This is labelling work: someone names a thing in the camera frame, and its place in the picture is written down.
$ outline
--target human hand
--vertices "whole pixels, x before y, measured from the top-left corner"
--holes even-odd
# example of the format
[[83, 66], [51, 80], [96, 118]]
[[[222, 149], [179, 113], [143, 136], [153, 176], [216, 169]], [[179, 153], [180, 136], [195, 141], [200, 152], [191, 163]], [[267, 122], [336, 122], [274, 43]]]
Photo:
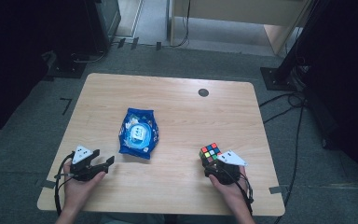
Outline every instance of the human hand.
[[[69, 174], [71, 171], [71, 162], [68, 161], [62, 169], [65, 174]], [[105, 175], [106, 173], [102, 171], [87, 182], [70, 179], [70, 177], [66, 175], [64, 179], [65, 202], [62, 213], [56, 223], [72, 223], [79, 211], [86, 204], [92, 191], [98, 183], [103, 180]]]
[[[240, 166], [240, 172], [243, 175], [238, 181], [238, 184], [245, 192], [247, 192], [248, 186], [243, 179], [243, 177], [246, 176], [245, 167]], [[223, 199], [225, 200], [226, 205], [232, 211], [239, 223], [255, 223], [252, 219], [252, 215], [249, 212], [246, 202], [243, 199], [241, 190], [235, 183], [230, 185], [222, 185], [214, 175], [209, 175], [209, 179], [211, 180], [213, 186], [223, 195]]]

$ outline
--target colorful cube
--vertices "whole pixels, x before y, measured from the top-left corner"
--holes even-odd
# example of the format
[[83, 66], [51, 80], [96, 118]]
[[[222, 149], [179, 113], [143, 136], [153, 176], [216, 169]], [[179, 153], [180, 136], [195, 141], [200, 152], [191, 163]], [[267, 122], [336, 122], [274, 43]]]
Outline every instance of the colorful cube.
[[206, 147], [203, 147], [199, 154], [202, 161], [202, 166], [216, 162], [217, 156], [220, 154], [222, 154], [222, 152], [220, 152], [220, 149], [217, 147], [216, 143], [212, 143]]

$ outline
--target black cable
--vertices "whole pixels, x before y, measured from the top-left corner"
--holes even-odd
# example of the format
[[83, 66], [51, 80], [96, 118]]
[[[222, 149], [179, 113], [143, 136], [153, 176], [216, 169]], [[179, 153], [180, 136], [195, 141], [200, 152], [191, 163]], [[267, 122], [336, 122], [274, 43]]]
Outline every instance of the black cable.
[[96, 62], [100, 61], [101, 58], [103, 58], [103, 56], [105, 55], [104, 51], [100, 51], [100, 53], [101, 53], [101, 56], [95, 60], [89, 60], [89, 61], [74, 60], [74, 63], [96, 63]]
[[267, 120], [264, 120], [264, 121], [263, 121], [263, 124], [266, 124], [267, 122], [269, 122], [269, 121], [271, 121], [271, 120], [273, 120], [273, 119], [276, 119], [276, 118], [279, 117], [279, 116], [282, 116], [282, 115], [286, 114], [287, 112], [289, 112], [289, 111], [292, 110], [292, 109], [294, 109], [294, 107], [290, 107], [290, 108], [288, 108], [287, 110], [283, 111], [282, 113], [279, 113], [279, 114], [277, 114], [277, 115], [272, 116], [271, 118], [269, 118], [269, 119], [267, 119]]
[[[267, 120], [264, 120], [264, 121], [263, 121], [263, 124], [266, 124], [267, 122], [269, 122], [269, 121], [271, 121], [271, 120], [273, 120], [273, 119], [276, 119], [276, 118], [279, 117], [279, 116], [282, 116], [282, 115], [286, 114], [287, 112], [289, 112], [289, 111], [292, 110], [292, 109], [300, 108], [300, 107], [303, 105], [303, 101], [304, 101], [304, 100], [301, 99], [299, 96], [297, 96], [297, 94], [299, 94], [299, 93], [301, 93], [301, 92], [299, 92], [299, 91], [294, 91], [294, 92], [291, 92], [291, 93], [286, 93], [286, 94], [278, 95], [278, 96], [273, 97], [273, 98], [270, 99], [270, 100], [267, 100], [265, 103], [261, 104], [259, 107], [261, 107], [261, 106], [263, 106], [263, 105], [266, 105], [266, 104], [268, 104], [268, 103], [270, 103], [270, 102], [273, 102], [273, 101], [275, 101], [275, 100], [277, 100], [277, 99], [279, 99], [279, 98], [282, 98], [283, 96], [287, 96], [287, 102], [288, 102], [288, 104], [291, 106], [290, 108], [286, 109], [285, 111], [283, 111], [283, 112], [281, 112], [281, 113], [279, 113], [279, 114], [277, 114], [277, 115], [274, 115], [274, 116], [272, 116], [271, 118], [269, 118], [269, 119], [267, 119]], [[296, 98], [297, 100], [299, 100], [300, 103], [299, 103], [299, 104], [294, 104], [294, 103], [292, 102], [292, 100], [291, 100], [293, 97]]]
[[306, 87], [306, 84], [301, 80], [303, 79], [303, 75], [299, 75], [297, 72], [297, 66], [294, 66], [292, 69], [292, 73], [294, 73], [295, 75], [293, 76], [297, 82], [297, 84], [304, 89]]
[[[289, 190], [287, 191], [286, 198], [284, 199], [284, 202], [283, 202], [284, 207], [286, 207], [287, 203], [289, 202], [289, 198], [290, 198], [290, 195], [292, 194], [293, 185], [294, 185], [295, 179], [296, 179], [297, 162], [298, 162], [298, 137], [299, 137], [299, 133], [300, 133], [300, 124], [301, 124], [301, 120], [302, 120], [303, 110], [304, 110], [304, 101], [301, 104], [300, 118], [298, 120], [297, 131], [296, 131], [295, 166], [294, 166], [294, 170], [293, 170], [292, 180], [289, 185]], [[277, 224], [281, 220], [281, 218], [282, 218], [282, 216], [278, 217], [275, 220], [274, 224]]]
[[[219, 167], [219, 169], [221, 169], [223, 172], [225, 172], [234, 181], [234, 184], [237, 185], [237, 187], [240, 189], [242, 197], [245, 200], [246, 206], [248, 207], [250, 214], [252, 214], [253, 209], [251, 206], [251, 200], [248, 198], [248, 194], [246, 193], [246, 191], [241, 187], [241, 185], [238, 183], [238, 181], [227, 170], [223, 169], [222, 167]], [[245, 183], [250, 186], [249, 181], [247, 181], [247, 178], [245, 179]]]
[[278, 96], [275, 96], [269, 100], [267, 100], [266, 102], [260, 104], [258, 107], [261, 107], [263, 105], [267, 105], [275, 100], [278, 100], [279, 98], [282, 98], [283, 96], [289, 96], [289, 95], [293, 95], [293, 94], [296, 94], [296, 93], [299, 93], [299, 91], [294, 91], [294, 92], [291, 92], [291, 93], [285, 93], [285, 94], [282, 94], [282, 95], [278, 95]]
[[69, 179], [65, 180], [62, 184], [60, 184], [60, 186], [58, 187], [58, 191], [60, 191], [60, 188], [66, 184], [66, 182], [70, 181], [72, 179], [72, 177], [70, 177]]
[[66, 183], [67, 181], [63, 182], [63, 184], [61, 186], [59, 186], [59, 182], [60, 182], [60, 179], [61, 179], [61, 170], [63, 168], [63, 166], [65, 165], [65, 162], [68, 160], [68, 159], [72, 159], [75, 155], [75, 152], [72, 152], [70, 155], [66, 156], [65, 159], [63, 159], [61, 165], [60, 165], [60, 168], [58, 169], [58, 173], [57, 175], [55, 176], [56, 178], [56, 183], [55, 183], [55, 189], [54, 189], [54, 201], [55, 201], [55, 204], [56, 204], [56, 209], [57, 209], [57, 214], [58, 216], [60, 216], [61, 214], [61, 203], [60, 203], [60, 194], [59, 194], [59, 191], [60, 191], [60, 187]]
[[[120, 42], [118, 41], [115, 41], [115, 42], [112, 42], [111, 46], [114, 46], [115, 44], [119, 44]], [[132, 43], [127, 43], [127, 42], [124, 42], [125, 45], [132, 45]], [[139, 46], [147, 46], [147, 47], [156, 47], [156, 45], [152, 45], [152, 44], [136, 44], [136, 45], [139, 45]]]
[[[317, 0], [316, 2], [313, 3], [312, 5], [312, 9], [310, 10], [310, 14], [307, 17], [307, 20], [305, 21], [305, 26], [307, 26], [308, 21], [310, 20], [310, 17], [313, 15], [313, 12], [315, 11], [315, 8], [318, 6], [320, 0]], [[296, 34], [296, 51], [295, 51], [295, 55], [296, 55], [296, 62], [298, 64], [305, 64], [306, 63], [306, 59], [305, 57], [298, 57], [298, 43], [300, 42], [300, 39], [298, 38], [298, 32], [299, 32], [300, 28], [298, 27], [297, 30], [297, 34]]]
[[176, 46], [171, 46], [171, 48], [178, 48], [178, 47], [181, 47], [182, 45], [185, 44], [185, 42], [188, 40], [188, 18], [190, 16], [190, 6], [191, 6], [191, 0], [188, 0], [188, 7], [187, 7], [187, 17], [186, 17], [186, 26], [185, 26], [185, 29], [186, 29], [186, 35], [184, 37], [184, 39], [182, 40], [182, 42], [179, 44], [179, 45], [176, 45]]
[[253, 203], [254, 202], [254, 198], [253, 198], [253, 189], [252, 189], [252, 186], [251, 186], [251, 183], [249, 183], [249, 179], [248, 177], [246, 177], [246, 175], [243, 175], [241, 172], [240, 172], [240, 175], [242, 175], [242, 179], [245, 180], [245, 183], [246, 183], [246, 186], [248, 187], [248, 191], [249, 191], [249, 201], [250, 203]]

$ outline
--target table top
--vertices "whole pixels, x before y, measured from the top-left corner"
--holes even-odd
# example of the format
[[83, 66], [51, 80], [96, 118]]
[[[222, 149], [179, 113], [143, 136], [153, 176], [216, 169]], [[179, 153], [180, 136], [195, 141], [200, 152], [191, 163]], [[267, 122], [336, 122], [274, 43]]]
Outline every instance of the table top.
[[[199, 90], [209, 95], [202, 97]], [[129, 107], [154, 110], [159, 142], [151, 160], [118, 153], [118, 133]], [[281, 216], [269, 143], [251, 83], [171, 77], [90, 74], [48, 173], [82, 145], [100, 149], [91, 164], [115, 156], [85, 211], [228, 215], [220, 193], [204, 176], [202, 147], [216, 143], [249, 163], [255, 216]], [[63, 204], [63, 189], [60, 190]], [[43, 188], [37, 206], [55, 210], [54, 189]]]

